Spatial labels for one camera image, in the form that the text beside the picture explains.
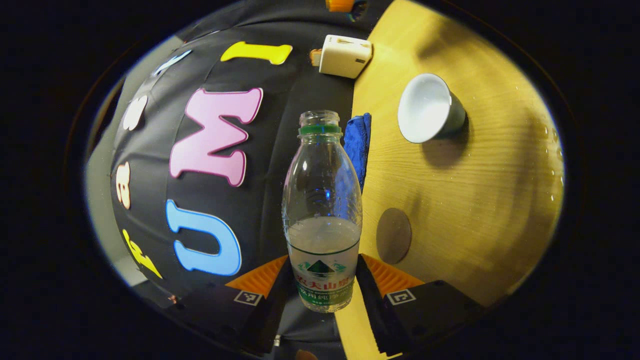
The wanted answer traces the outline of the white teacup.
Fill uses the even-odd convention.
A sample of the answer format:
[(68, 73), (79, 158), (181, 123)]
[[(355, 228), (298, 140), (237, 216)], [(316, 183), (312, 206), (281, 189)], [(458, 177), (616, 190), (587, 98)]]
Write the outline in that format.
[(457, 133), (466, 119), (459, 98), (434, 73), (422, 73), (410, 80), (398, 103), (398, 129), (414, 144)]

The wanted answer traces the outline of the blue folded towel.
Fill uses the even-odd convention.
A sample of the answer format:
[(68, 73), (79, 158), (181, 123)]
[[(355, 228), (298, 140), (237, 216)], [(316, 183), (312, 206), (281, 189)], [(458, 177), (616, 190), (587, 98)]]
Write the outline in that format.
[(343, 137), (343, 148), (355, 170), (361, 192), (364, 191), (367, 174), (371, 141), (371, 120), (370, 112), (352, 117), (346, 124)]

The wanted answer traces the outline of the round brown coaster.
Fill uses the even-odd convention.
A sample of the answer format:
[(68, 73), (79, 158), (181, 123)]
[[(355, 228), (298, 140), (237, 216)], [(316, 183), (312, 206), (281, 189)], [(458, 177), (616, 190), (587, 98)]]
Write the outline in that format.
[(407, 214), (395, 207), (386, 209), (379, 217), (375, 230), (378, 256), (387, 264), (398, 264), (409, 253), (412, 235)]

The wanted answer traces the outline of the white toaster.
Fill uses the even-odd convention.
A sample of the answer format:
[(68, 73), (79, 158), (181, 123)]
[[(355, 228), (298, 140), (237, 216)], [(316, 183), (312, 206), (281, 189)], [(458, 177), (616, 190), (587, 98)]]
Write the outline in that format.
[(373, 44), (366, 39), (328, 34), (321, 49), (318, 71), (356, 79), (370, 62), (373, 50)]

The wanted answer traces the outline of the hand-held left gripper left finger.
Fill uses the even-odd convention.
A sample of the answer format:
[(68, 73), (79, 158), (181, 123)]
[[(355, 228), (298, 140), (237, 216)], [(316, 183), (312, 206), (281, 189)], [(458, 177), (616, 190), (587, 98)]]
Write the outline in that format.
[(190, 292), (169, 306), (167, 315), (226, 348), (263, 356), (274, 346), (293, 280), (284, 255), (224, 285)]

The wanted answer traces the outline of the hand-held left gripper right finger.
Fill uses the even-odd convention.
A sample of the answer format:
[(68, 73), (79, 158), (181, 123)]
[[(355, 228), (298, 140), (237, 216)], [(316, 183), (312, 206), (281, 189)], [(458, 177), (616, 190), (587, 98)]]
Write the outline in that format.
[(422, 281), (364, 253), (356, 278), (375, 344), (387, 356), (434, 346), (486, 312), (444, 280)]

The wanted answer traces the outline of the clear plastic water bottle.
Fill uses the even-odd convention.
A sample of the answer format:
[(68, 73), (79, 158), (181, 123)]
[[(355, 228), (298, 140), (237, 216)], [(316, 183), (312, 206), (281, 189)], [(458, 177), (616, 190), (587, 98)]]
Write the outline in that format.
[(334, 111), (299, 117), (299, 147), (282, 191), (281, 217), (303, 305), (334, 313), (349, 305), (362, 233), (362, 190)]

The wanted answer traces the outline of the black backdrop cloth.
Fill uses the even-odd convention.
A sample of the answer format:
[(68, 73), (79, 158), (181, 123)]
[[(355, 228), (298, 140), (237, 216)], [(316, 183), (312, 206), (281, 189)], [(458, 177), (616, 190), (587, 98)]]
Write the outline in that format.
[[(178, 299), (225, 285), (288, 255), (281, 210), (299, 117), (352, 118), (353, 79), (322, 74), (309, 52), (327, 35), (365, 39), (364, 22), (324, 0), (240, 0), (145, 54), (122, 80), (107, 132), (86, 170), (97, 243), (144, 305), (168, 315)], [(250, 360), (347, 360), (336, 317), (287, 298), (270, 353)]]

